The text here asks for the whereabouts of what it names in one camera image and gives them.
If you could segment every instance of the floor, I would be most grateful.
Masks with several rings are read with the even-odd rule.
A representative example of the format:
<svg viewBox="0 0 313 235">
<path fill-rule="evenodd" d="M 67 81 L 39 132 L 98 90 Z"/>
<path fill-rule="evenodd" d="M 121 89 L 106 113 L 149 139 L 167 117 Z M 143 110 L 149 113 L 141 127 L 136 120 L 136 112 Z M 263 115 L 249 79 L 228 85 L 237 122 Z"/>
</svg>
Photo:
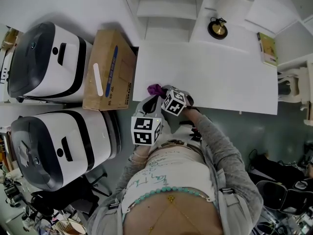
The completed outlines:
<svg viewBox="0 0 313 235">
<path fill-rule="evenodd" d="M 90 179 L 96 178 L 106 171 L 108 177 L 99 183 L 99 189 L 114 190 L 128 157 L 132 154 L 134 145 L 131 139 L 130 126 L 138 102 L 131 102 L 127 110 L 117 111 L 122 139 L 122 151 L 113 160 L 88 174 Z M 273 161 L 283 160 L 285 163 L 298 161 L 303 154 L 303 144 L 313 141 L 313 127 L 306 126 L 303 119 L 306 112 L 300 111 L 299 104 L 279 102 L 278 115 L 242 113 L 227 110 L 200 108 L 233 142 L 242 154 L 246 167 L 249 164 L 251 150 L 259 153 L 268 152 Z M 165 116 L 172 131 L 178 128 L 182 118 Z"/>
</svg>

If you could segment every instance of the gold chain necklace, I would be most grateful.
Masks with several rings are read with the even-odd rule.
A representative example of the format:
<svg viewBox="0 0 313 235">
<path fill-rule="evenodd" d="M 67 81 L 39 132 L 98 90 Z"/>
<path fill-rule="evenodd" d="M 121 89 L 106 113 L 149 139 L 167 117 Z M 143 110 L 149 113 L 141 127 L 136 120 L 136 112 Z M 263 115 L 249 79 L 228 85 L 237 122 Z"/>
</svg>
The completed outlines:
<svg viewBox="0 0 313 235">
<path fill-rule="evenodd" d="M 152 233 L 154 227 L 156 226 L 157 222 L 159 221 L 159 219 L 163 216 L 163 214 L 166 212 L 166 210 L 167 210 L 170 206 L 174 206 L 174 208 L 175 208 L 177 211 L 179 211 L 179 212 L 185 217 L 185 219 L 187 219 L 187 221 L 198 231 L 198 233 L 199 233 L 200 235 L 203 235 L 203 234 L 199 231 L 199 229 L 195 226 L 195 224 L 190 220 L 190 218 L 189 218 L 185 213 L 183 213 L 183 212 L 175 205 L 175 203 L 174 203 L 175 197 L 170 195 L 170 196 L 167 197 L 167 199 L 170 201 L 170 205 L 168 205 L 168 207 L 166 207 L 166 208 L 164 209 L 164 211 L 163 211 L 163 212 L 160 214 L 160 216 L 157 218 L 155 224 L 154 224 L 152 227 L 149 228 L 148 235 L 151 235 L 151 233 Z"/>
</svg>

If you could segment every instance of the purple object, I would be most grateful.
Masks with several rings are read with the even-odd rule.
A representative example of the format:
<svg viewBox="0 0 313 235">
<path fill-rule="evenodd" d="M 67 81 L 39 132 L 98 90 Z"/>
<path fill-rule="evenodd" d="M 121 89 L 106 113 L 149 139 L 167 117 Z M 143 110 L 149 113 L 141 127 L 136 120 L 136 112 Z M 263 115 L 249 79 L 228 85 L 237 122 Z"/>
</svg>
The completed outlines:
<svg viewBox="0 0 313 235">
<path fill-rule="evenodd" d="M 148 88 L 148 93 L 153 96 L 153 95 L 158 95 L 163 97 L 166 97 L 166 92 L 163 91 L 162 87 L 159 84 L 152 84 Z"/>
</svg>

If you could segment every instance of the gray cardigan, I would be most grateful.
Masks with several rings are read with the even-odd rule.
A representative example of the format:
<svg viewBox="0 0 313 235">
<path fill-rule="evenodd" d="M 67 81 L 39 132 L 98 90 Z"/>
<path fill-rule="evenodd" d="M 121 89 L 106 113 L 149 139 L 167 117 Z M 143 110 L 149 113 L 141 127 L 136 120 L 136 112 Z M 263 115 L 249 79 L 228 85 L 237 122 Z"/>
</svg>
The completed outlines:
<svg viewBox="0 0 313 235">
<path fill-rule="evenodd" d="M 256 225 L 263 199 L 245 171 L 240 152 L 206 116 L 195 124 L 203 137 L 204 157 L 210 168 L 217 207 L 224 235 L 246 235 Z M 121 203 L 129 180 L 145 165 L 129 160 L 114 193 L 93 213 L 88 221 L 89 235 L 122 235 Z M 220 189 L 231 188 L 234 194 Z M 117 209 L 109 209 L 116 204 Z"/>
</svg>

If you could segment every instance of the white shirt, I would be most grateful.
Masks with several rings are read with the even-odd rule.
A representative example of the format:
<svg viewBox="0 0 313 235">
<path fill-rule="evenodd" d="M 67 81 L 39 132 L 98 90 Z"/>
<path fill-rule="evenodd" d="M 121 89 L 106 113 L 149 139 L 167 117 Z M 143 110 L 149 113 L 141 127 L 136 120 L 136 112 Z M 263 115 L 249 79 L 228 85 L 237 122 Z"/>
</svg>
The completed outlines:
<svg viewBox="0 0 313 235">
<path fill-rule="evenodd" d="M 164 148 L 152 153 L 146 167 L 127 184 L 122 212 L 140 196 L 162 187 L 188 187 L 204 192 L 215 200 L 210 170 L 197 152 L 183 146 Z"/>
</svg>

